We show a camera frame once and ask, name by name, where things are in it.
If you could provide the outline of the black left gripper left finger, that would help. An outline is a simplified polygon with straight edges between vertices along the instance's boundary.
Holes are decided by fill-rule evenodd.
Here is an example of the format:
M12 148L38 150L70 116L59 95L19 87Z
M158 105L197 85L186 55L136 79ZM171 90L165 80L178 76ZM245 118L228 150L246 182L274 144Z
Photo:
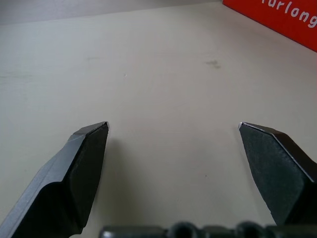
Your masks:
M36 173L3 223L0 238L69 238L82 233L98 190L109 124L74 132Z

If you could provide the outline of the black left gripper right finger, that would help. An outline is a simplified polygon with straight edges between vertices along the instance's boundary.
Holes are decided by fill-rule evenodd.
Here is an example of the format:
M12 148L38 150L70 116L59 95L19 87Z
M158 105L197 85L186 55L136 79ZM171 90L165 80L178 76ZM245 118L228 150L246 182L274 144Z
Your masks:
M287 134L241 122L253 180L277 225L317 225L317 163Z

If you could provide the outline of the red box with white lettering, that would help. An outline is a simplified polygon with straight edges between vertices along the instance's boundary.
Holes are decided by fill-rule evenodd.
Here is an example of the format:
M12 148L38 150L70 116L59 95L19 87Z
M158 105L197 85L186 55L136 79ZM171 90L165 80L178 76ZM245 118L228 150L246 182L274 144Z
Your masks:
M222 0L222 3L317 52L317 0Z

